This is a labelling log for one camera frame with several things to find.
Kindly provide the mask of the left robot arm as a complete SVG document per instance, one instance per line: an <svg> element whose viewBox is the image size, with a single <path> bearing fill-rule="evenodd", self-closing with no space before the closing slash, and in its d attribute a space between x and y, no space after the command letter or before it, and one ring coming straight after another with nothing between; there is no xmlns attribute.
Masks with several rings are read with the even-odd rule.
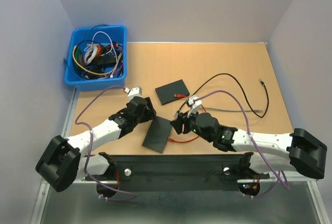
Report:
<svg viewBox="0 0 332 224"><path fill-rule="evenodd" d="M52 138L35 167L36 172L56 192L62 192L74 180L85 176L84 166L91 151L124 137L138 124L155 118L151 99L135 96L125 108L96 127L75 136Z"/></svg>

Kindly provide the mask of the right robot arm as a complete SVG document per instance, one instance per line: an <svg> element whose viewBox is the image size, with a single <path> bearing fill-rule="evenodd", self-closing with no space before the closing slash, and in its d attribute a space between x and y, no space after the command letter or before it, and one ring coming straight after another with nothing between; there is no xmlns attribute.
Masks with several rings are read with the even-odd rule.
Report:
<svg viewBox="0 0 332 224"><path fill-rule="evenodd" d="M327 146L304 129L292 133L248 133L227 127L209 113L179 113L170 122L177 134L196 133L218 150L245 152L239 164L244 177L278 171L296 171L313 179L323 179Z"/></svg>

